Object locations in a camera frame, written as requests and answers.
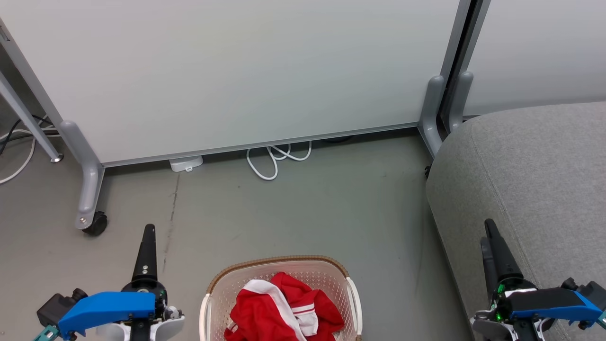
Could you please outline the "grey metal table leg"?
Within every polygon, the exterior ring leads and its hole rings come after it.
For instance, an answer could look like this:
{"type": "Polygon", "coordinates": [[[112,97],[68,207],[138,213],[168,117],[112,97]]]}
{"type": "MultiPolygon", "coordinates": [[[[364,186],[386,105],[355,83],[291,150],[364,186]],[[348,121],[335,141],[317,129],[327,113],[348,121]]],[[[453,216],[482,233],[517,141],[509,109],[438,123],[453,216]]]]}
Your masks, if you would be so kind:
{"type": "Polygon", "coordinates": [[[60,162],[63,159],[63,154],[58,153],[50,140],[48,140],[43,129],[40,128],[33,115],[29,112],[28,108],[26,108],[20,97],[18,97],[13,87],[2,74],[2,71],[0,71],[0,94],[17,114],[18,118],[21,119],[22,123],[30,130],[35,140],[43,147],[44,151],[50,157],[50,161],[52,163],[60,162]]]}

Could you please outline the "grey partition foot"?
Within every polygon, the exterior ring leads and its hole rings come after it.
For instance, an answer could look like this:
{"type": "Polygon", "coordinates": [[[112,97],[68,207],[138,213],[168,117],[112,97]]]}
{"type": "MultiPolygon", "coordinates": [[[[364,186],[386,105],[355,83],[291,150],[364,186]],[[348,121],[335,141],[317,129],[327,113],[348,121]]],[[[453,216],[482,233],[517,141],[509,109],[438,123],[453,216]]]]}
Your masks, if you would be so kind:
{"type": "Polygon", "coordinates": [[[74,225],[83,230],[91,225],[94,213],[98,211],[97,203],[105,168],[76,123],[64,120],[60,123],[59,129],[63,140],[82,169],[83,180],[74,225]]]}
{"type": "Polygon", "coordinates": [[[437,127],[437,118],[444,89],[445,80],[443,76],[433,76],[429,80],[418,125],[420,135],[426,144],[431,158],[435,158],[442,144],[437,127]]]}
{"type": "Polygon", "coordinates": [[[463,124],[464,108],[473,79],[474,75],[469,71],[465,71],[457,77],[446,117],[446,127],[449,134],[463,124]]]}

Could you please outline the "large white partition board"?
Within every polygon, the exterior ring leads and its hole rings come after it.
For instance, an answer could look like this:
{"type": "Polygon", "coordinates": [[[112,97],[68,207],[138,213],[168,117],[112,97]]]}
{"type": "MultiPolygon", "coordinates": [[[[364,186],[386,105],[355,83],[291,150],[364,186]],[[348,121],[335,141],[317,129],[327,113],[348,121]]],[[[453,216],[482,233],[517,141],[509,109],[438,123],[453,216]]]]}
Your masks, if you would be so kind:
{"type": "Polygon", "coordinates": [[[101,163],[419,121],[459,0],[0,0],[101,163]]]}

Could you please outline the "white power adapter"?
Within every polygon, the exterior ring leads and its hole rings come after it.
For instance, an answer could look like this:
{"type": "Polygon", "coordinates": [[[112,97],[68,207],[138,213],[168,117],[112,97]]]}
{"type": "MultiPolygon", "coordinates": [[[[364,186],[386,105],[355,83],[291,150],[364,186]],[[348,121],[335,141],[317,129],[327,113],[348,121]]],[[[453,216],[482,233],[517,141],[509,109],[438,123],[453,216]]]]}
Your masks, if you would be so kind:
{"type": "Polygon", "coordinates": [[[201,155],[195,157],[172,158],[169,160],[169,165],[173,172],[191,172],[194,168],[201,166],[204,163],[201,155]]]}

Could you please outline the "red and white garment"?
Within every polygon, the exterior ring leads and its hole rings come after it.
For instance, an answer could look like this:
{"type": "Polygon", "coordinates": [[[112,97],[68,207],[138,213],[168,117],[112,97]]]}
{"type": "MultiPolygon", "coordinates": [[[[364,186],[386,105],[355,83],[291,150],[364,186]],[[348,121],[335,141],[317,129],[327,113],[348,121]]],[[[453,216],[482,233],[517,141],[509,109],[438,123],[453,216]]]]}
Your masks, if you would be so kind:
{"type": "Polygon", "coordinates": [[[236,296],[226,341],[336,341],[345,322],[324,291],[279,272],[250,280],[236,296]]]}

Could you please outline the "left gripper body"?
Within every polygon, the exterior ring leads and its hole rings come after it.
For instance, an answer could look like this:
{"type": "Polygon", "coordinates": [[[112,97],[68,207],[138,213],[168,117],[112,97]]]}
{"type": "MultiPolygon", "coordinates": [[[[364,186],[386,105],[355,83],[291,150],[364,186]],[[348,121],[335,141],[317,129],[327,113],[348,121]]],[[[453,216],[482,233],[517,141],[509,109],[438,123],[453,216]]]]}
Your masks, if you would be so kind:
{"type": "Polygon", "coordinates": [[[159,326],[168,315],[165,312],[168,308],[168,294],[164,285],[159,282],[131,282],[123,288],[123,292],[154,294],[153,312],[130,313],[125,322],[131,328],[130,341],[151,341],[153,327],[159,326]]]}

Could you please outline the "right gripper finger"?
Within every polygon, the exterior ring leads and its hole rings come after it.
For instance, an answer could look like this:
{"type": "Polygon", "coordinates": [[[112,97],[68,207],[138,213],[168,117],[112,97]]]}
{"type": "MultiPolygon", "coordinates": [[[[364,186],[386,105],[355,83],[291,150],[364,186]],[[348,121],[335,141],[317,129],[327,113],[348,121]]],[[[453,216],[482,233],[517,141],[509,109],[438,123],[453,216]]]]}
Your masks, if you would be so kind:
{"type": "Polygon", "coordinates": [[[490,241],[492,248],[499,283],[511,278],[523,279],[524,276],[521,269],[517,265],[515,257],[513,257],[506,240],[500,234],[494,220],[486,219],[483,223],[486,233],[485,237],[490,241]]]}
{"type": "Polygon", "coordinates": [[[499,281],[496,265],[494,263],[493,251],[487,237],[481,238],[481,250],[487,296],[489,303],[492,304],[494,293],[498,289],[499,281]]]}

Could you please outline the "grey fabric sofa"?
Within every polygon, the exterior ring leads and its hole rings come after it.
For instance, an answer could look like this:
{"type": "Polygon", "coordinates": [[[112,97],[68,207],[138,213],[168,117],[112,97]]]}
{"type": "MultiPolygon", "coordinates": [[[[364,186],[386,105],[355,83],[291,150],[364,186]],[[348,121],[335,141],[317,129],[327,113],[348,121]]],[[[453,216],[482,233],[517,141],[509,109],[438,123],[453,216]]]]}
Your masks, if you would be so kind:
{"type": "Polygon", "coordinates": [[[442,143],[426,193],[465,320],[488,307],[487,219],[535,285],[606,288],[606,102],[468,120],[442,143]]]}

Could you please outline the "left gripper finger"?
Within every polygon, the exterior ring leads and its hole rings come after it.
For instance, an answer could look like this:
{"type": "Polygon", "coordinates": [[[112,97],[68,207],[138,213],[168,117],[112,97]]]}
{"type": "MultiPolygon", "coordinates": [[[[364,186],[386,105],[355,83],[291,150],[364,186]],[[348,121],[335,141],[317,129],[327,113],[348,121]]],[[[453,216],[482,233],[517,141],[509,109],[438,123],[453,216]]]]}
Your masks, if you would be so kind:
{"type": "Polygon", "coordinates": [[[157,281],[156,231],[153,224],[146,224],[139,245],[132,282],[157,281]]]}

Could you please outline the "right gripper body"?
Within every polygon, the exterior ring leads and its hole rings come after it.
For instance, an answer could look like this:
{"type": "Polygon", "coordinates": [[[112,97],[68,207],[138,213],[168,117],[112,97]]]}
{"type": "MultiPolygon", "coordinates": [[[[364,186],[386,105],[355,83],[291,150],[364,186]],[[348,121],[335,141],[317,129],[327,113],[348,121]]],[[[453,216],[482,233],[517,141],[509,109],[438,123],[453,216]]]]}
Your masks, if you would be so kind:
{"type": "Polygon", "coordinates": [[[528,280],[503,280],[492,295],[492,320],[498,325],[492,332],[492,341],[540,341],[537,317],[521,318],[514,315],[509,298],[514,294],[532,293],[537,285],[528,280]]]}

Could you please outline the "beige perforated laundry basket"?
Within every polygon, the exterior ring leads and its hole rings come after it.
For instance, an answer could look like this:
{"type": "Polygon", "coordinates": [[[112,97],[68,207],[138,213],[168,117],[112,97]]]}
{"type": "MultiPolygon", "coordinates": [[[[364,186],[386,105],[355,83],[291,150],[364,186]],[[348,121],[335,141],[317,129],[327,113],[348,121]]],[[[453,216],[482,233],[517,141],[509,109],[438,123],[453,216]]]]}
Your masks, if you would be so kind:
{"type": "Polygon", "coordinates": [[[225,341],[229,313],[237,293],[250,280],[270,280],[285,272],[312,289],[323,290],[344,319],[336,341],[362,341],[362,305],[346,268],[324,255],[288,255],[242,262],[225,268],[211,281],[199,313],[200,341],[225,341]]]}

